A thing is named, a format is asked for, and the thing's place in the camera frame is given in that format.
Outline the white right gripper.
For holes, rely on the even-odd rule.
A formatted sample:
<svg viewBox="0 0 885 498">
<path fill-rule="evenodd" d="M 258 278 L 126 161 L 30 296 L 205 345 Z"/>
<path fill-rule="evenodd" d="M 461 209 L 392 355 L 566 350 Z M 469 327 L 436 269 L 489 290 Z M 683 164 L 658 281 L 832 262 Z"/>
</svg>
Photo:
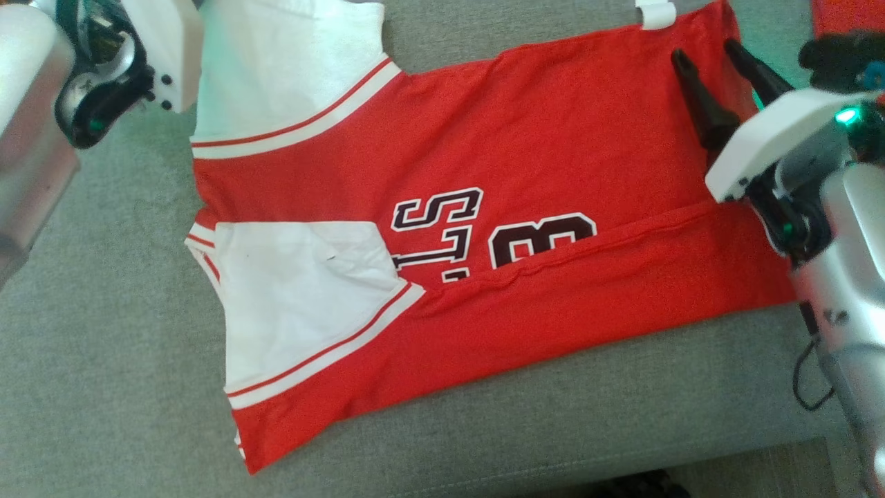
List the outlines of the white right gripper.
<svg viewBox="0 0 885 498">
<path fill-rule="evenodd" d="M 739 41 L 728 38 L 724 50 L 734 69 L 761 101 L 755 116 L 743 124 L 720 104 L 700 79 L 698 67 L 681 48 L 671 62 L 699 144 L 710 168 L 707 189 L 717 203 L 740 199 L 746 187 L 787 154 L 834 122 L 838 111 L 865 101 L 865 93 L 835 93 L 825 89 L 794 89 Z"/>
</svg>

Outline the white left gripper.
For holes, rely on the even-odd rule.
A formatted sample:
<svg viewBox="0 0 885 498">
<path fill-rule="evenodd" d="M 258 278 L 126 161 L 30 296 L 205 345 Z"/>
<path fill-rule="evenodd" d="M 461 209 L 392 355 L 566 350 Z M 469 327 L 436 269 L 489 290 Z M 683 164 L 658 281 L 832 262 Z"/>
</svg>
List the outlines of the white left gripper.
<svg viewBox="0 0 885 498">
<path fill-rule="evenodd" d="M 152 94 L 164 110 L 196 103 L 201 75 L 202 0 L 121 0 L 152 70 Z"/>
</svg>

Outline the red and white jersey shirt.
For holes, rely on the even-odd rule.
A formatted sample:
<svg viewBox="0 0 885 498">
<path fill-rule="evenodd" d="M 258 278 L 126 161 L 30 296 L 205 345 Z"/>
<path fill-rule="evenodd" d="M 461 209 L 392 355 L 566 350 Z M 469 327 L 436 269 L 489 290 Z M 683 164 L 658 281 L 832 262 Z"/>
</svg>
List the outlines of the red and white jersey shirt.
<svg viewBox="0 0 885 498">
<path fill-rule="evenodd" d="M 794 300 L 752 208 L 706 189 L 671 64 L 754 113 L 726 0 L 426 73 L 383 50 L 381 3 L 200 12 L 186 244 L 250 474 L 338 421 Z"/>
</svg>

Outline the folded plain red garment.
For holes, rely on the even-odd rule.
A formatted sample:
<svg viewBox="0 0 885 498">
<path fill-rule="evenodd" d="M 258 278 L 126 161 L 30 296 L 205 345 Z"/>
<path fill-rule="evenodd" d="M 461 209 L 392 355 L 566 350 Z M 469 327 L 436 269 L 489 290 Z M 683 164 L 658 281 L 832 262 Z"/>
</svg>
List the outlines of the folded plain red garment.
<svg viewBox="0 0 885 498">
<path fill-rule="evenodd" d="M 810 0 L 815 37 L 856 30 L 885 32 L 885 0 Z"/>
</svg>

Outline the large grey sofa seat cushion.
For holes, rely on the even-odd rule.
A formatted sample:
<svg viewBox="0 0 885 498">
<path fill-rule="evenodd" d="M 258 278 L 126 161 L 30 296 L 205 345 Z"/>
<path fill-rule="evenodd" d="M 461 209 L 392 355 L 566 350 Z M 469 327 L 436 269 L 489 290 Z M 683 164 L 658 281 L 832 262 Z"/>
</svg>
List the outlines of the large grey sofa seat cushion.
<svg viewBox="0 0 885 498">
<path fill-rule="evenodd" d="M 0 498 L 859 498 L 837 401 L 794 401 L 794 306 L 607 344 L 339 423 L 250 476 L 221 306 L 184 246 L 192 116 L 137 107 L 0 291 Z"/>
</svg>

